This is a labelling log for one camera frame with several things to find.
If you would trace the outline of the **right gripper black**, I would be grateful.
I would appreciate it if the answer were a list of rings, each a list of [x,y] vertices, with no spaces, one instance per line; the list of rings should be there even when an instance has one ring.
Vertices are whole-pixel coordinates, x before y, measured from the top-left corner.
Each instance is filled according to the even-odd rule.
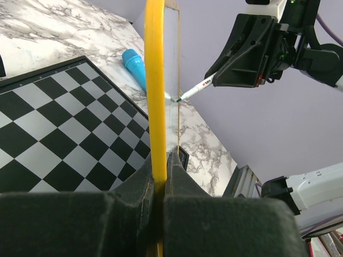
[[[280,80],[294,63],[297,35],[276,17],[238,14],[217,60],[205,73],[215,87],[254,88]]]

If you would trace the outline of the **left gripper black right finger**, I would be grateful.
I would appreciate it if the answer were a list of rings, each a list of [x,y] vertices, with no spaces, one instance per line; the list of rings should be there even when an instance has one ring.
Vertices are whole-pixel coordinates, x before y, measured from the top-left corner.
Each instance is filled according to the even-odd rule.
[[[168,158],[167,173],[164,256],[307,256],[282,201],[209,196],[176,153]]]

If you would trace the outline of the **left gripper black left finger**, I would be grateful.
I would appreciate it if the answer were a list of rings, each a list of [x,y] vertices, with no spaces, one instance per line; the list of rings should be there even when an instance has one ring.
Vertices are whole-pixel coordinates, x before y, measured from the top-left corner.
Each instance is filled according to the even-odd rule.
[[[151,159],[108,192],[1,196],[1,256],[146,256]]]

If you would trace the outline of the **white whiteboard marker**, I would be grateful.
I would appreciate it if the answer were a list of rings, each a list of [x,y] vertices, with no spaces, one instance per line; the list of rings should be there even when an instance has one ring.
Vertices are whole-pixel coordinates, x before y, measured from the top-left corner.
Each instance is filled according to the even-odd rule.
[[[181,102],[181,101],[187,100],[193,95],[197,94],[198,92],[202,91],[203,89],[213,84],[213,79],[215,75],[216,73],[210,75],[209,77],[204,79],[202,82],[196,84],[194,87],[192,87],[190,90],[185,92],[182,96],[180,96],[175,102]]]

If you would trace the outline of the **yellow framed whiteboard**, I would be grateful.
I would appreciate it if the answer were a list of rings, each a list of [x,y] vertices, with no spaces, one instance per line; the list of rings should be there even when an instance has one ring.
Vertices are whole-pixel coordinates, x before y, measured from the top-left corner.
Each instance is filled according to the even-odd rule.
[[[147,1],[144,58],[156,200],[156,254],[163,256],[163,199],[167,159],[179,149],[180,8],[176,1]]]

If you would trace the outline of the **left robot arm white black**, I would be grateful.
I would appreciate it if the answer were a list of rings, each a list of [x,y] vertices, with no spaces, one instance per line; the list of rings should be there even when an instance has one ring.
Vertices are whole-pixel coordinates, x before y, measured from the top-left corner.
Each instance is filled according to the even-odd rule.
[[[342,224],[295,216],[342,197],[342,164],[258,187],[236,169],[224,195],[209,196],[172,154],[163,198],[151,160],[109,192],[6,193],[1,256],[309,256],[311,237]]]

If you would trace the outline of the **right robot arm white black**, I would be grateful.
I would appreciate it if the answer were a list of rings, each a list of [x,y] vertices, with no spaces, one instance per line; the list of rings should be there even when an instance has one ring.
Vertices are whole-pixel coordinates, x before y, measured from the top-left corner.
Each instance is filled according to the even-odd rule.
[[[247,1],[217,60],[206,72],[216,87],[255,88],[293,68],[342,90],[342,47],[320,44],[319,1]]]

